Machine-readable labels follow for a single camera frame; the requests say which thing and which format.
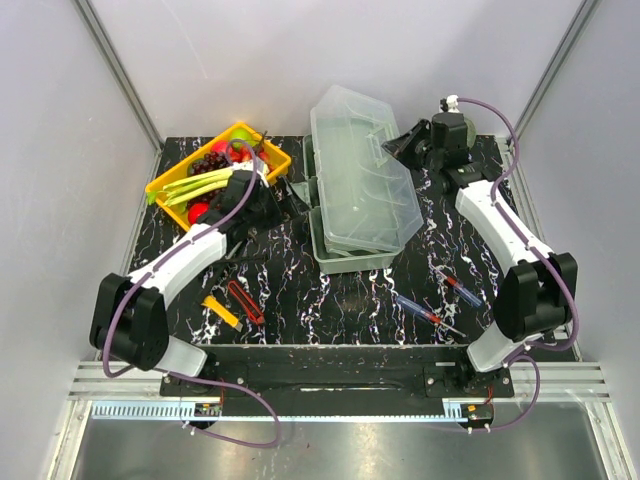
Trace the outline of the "clear green tool box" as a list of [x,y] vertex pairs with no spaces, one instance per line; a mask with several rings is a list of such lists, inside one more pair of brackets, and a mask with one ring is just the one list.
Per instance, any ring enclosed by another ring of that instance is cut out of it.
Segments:
[[303,165],[321,272],[389,267],[424,224],[410,171],[383,148],[399,135],[391,106],[333,85],[310,122]]

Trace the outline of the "black handled tool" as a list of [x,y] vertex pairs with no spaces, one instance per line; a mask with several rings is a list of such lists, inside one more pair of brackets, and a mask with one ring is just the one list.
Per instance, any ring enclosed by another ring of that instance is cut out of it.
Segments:
[[245,264],[245,263],[262,263],[267,260],[267,256],[264,254],[258,255],[245,255],[245,256],[236,256],[232,258],[223,258],[216,262],[214,265],[232,265],[232,264]]

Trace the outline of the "steel claw hammer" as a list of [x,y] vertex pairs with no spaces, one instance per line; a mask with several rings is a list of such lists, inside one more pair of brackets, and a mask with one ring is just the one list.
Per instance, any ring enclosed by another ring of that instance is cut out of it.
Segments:
[[[246,253],[247,246],[256,240],[258,235],[258,231],[256,227],[251,227],[248,230],[247,237],[243,240],[240,240],[237,244],[235,244],[231,250],[225,254],[223,258],[232,258],[236,256],[245,256],[249,255]],[[214,262],[207,267],[202,273],[202,287],[204,289],[210,289],[212,285],[214,285],[223,275],[225,270],[232,265],[214,265]]]

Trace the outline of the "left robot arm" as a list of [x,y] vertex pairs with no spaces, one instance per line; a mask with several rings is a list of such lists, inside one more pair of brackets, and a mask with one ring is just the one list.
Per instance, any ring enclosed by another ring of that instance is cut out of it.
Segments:
[[213,390],[217,372],[201,348],[170,335],[167,309],[209,266],[230,256],[253,234],[293,220],[309,209],[294,185],[280,177],[269,186],[250,170],[237,170],[223,192],[166,252],[126,275],[100,283],[89,343],[103,357],[139,370],[182,375],[193,394]]

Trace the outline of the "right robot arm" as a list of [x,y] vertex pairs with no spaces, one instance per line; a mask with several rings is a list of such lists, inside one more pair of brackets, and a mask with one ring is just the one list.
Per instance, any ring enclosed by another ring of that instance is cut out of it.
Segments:
[[562,350],[562,345],[541,339],[560,326],[578,323],[578,267],[571,254],[554,252],[526,227],[500,194],[498,179],[471,159],[469,126],[460,112],[440,112],[382,148],[411,170],[431,170],[502,270],[493,322],[467,347],[465,365],[454,373],[457,388],[475,396],[489,386],[490,372],[527,347]]

